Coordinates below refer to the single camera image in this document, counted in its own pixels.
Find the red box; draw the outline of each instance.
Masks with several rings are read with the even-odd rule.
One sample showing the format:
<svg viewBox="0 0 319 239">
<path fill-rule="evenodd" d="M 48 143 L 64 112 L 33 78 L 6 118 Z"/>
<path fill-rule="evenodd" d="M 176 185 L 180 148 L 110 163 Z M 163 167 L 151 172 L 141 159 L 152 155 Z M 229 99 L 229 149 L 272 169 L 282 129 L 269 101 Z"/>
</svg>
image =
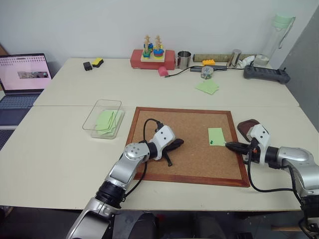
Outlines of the red box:
<svg viewBox="0 0 319 239">
<path fill-rule="evenodd" d="M 166 50 L 164 62 L 141 62 L 143 50 L 135 49 L 131 56 L 132 68 L 157 70 L 160 66 L 165 66 L 167 70 L 175 69 L 175 51 Z"/>
</svg>

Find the laptop screen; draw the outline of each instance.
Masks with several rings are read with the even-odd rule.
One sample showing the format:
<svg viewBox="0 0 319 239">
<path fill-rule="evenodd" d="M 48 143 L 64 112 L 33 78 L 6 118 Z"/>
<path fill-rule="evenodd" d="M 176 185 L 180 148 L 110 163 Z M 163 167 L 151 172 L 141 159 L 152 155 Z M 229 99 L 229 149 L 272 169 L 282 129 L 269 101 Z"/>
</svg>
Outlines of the laptop screen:
<svg viewBox="0 0 319 239">
<path fill-rule="evenodd" d="M 44 54 L 0 56 L 0 83 L 7 93 L 37 93 L 50 83 Z"/>
</svg>

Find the black power strip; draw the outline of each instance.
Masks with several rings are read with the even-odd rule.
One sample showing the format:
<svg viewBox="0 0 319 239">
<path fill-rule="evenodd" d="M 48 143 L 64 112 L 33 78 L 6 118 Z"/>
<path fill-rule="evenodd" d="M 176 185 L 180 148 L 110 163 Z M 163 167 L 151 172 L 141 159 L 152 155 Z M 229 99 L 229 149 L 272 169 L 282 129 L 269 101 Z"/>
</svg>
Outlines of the black power strip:
<svg viewBox="0 0 319 239">
<path fill-rule="evenodd" d="M 268 69 L 262 67 L 254 67 L 252 65 L 245 66 L 244 77 L 246 79 L 258 78 L 262 80 L 278 81 L 281 84 L 286 84 L 290 80 L 290 76 L 281 69 Z"/>
</svg>

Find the cork board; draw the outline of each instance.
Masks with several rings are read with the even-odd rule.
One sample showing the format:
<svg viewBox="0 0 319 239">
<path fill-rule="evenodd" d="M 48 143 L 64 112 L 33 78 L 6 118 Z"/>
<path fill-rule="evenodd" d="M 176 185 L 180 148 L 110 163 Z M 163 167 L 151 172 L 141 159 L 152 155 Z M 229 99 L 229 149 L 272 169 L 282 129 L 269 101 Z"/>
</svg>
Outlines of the cork board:
<svg viewBox="0 0 319 239">
<path fill-rule="evenodd" d="M 148 118 L 169 125 L 184 144 L 168 152 L 172 167 L 168 167 L 165 158 L 149 160 L 145 180 L 249 187 L 242 156 L 224 146 L 209 145 L 208 128 L 215 127 L 222 128 L 226 142 L 238 141 L 230 111 L 137 107 L 127 144 L 143 140 L 143 125 Z M 155 122 L 148 122 L 147 141 L 156 127 Z M 138 168 L 135 179 L 141 177 L 143 169 L 144 164 Z"/>
</svg>

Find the silver cylinder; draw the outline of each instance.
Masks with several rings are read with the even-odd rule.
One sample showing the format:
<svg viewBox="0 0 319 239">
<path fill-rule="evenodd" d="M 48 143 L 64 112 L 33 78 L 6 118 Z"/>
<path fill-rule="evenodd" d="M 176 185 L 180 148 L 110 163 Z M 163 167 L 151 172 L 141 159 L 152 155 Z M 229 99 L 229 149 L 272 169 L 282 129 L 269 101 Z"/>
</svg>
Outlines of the silver cylinder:
<svg viewBox="0 0 319 239">
<path fill-rule="evenodd" d="M 237 63 L 239 60 L 239 56 L 241 54 L 241 50 L 239 49 L 234 49 L 228 62 L 227 62 L 227 68 L 236 68 L 237 67 Z"/>
<path fill-rule="evenodd" d="M 177 67 L 184 70 L 189 67 L 191 53 L 189 51 L 180 51 L 177 54 Z"/>
</svg>

